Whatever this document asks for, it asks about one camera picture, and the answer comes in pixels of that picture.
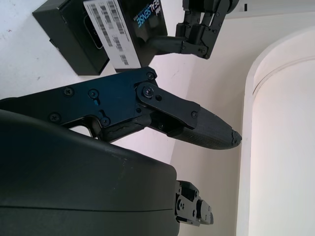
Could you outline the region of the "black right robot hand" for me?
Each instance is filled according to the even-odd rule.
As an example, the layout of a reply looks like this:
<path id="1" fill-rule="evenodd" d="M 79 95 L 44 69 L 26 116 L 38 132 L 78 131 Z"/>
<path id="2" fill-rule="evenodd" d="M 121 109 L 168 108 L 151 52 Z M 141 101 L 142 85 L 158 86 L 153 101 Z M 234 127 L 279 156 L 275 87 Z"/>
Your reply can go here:
<path id="1" fill-rule="evenodd" d="M 3 236 L 176 236 L 211 207 L 169 164 L 114 145 L 148 127 L 200 147 L 241 135 L 140 68 L 0 102 Z"/>

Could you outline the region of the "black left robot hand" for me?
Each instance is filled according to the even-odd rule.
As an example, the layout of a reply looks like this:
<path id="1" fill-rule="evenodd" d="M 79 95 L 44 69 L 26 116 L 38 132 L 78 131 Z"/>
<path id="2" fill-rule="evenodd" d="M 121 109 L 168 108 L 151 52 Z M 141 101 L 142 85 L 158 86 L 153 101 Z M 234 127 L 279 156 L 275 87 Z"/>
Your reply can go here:
<path id="1" fill-rule="evenodd" d="M 155 36 L 148 46 L 157 55 L 191 54 L 209 59 L 223 21 L 238 0 L 184 0 L 184 20 L 176 25 L 175 36 Z"/>

